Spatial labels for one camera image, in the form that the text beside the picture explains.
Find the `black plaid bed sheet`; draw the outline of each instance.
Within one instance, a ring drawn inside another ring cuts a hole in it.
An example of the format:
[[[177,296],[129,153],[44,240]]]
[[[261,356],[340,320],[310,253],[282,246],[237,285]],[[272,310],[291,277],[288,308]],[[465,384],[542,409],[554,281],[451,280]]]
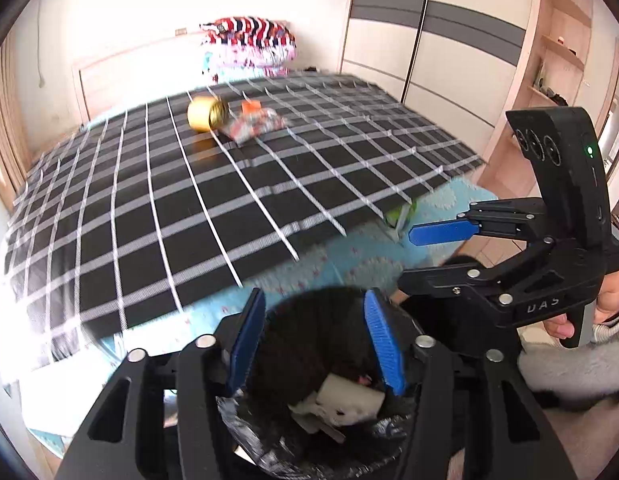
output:
[[[238,148],[197,134],[199,94],[290,121]],[[482,160],[354,76],[296,73],[142,105],[43,155],[16,199],[4,271],[40,365],[182,309],[432,191]]]

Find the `human hand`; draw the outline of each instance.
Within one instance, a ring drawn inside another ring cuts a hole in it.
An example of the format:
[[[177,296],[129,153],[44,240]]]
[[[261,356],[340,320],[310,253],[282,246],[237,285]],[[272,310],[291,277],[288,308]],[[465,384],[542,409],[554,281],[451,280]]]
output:
[[[619,270],[603,278],[593,322],[603,323],[617,313],[619,313]],[[547,333],[558,339],[566,339],[574,335],[574,325],[567,320],[567,314],[546,319],[543,324]]]

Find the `black trash bag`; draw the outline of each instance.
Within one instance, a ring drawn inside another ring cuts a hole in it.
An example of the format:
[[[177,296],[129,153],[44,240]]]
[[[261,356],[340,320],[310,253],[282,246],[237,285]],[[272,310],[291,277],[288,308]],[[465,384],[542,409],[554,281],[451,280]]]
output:
[[[218,397],[230,434],[270,476],[341,480],[378,470],[400,455],[416,407],[414,378],[422,370],[410,370],[405,396],[385,393],[378,420],[339,427],[343,444],[321,431],[307,434],[288,407],[317,392],[330,372],[354,382],[368,377],[370,387],[386,390],[365,324],[364,294],[359,288],[324,288],[278,304],[267,315],[246,386],[232,398]],[[399,318],[413,328],[406,314]]]

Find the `curtain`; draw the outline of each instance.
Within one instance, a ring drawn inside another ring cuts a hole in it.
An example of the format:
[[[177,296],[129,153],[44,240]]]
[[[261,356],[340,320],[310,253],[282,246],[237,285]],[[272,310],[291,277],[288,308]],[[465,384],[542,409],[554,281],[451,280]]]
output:
[[[10,32],[0,48],[0,196],[10,211],[32,162],[16,96],[12,43]]]

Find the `silver screw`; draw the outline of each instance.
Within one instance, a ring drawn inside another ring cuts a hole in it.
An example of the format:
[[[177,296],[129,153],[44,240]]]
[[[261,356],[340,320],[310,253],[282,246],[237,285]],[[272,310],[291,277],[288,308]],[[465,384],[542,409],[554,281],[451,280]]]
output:
[[[213,335],[205,334],[196,339],[198,348],[209,348],[216,344],[216,338]]]
[[[127,360],[132,363],[137,363],[138,361],[145,359],[146,355],[147,352],[145,352],[142,348],[135,348],[127,354]]]
[[[498,301],[503,305],[509,305],[513,301],[512,294],[507,294],[507,293],[501,294],[498,297]]]
[[[505,359],[503,353],[496,348],[488,350],[485,354],[485,357],[487,357],[487,359],[493,363],[500,363],[501,361],[503,361],[503,359]]]
[[[430,335],[420,335],[416,338],[416,346],[420,348],[432,348],[436,344],[436,339]]]

